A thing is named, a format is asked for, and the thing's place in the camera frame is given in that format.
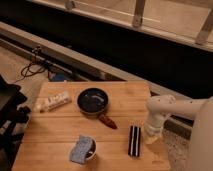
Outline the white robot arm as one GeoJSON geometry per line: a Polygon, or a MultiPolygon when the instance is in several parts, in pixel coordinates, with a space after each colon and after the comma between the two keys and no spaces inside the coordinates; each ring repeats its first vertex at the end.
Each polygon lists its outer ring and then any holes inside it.
{"type": "Polygon", "coordinates": [[[179,100],[172,95],[152,96],[146,102],[148,115],[143,125],[145,142],[153,142],[171,116],[193,120],[188,158],[184,171],[213,171],[213,96],[179,100]]]}

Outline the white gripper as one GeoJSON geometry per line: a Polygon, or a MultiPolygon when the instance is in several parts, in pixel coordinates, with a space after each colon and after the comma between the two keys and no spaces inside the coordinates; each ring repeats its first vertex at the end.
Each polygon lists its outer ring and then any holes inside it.
{"type": "Polygon", "coordinates": [[[162,133],[166,117],[161,114],[150,113],[144,123],[144,130],[142,131],[143,140],[145,144],[152,144],[157,140],[156,136],[162,133]]]}

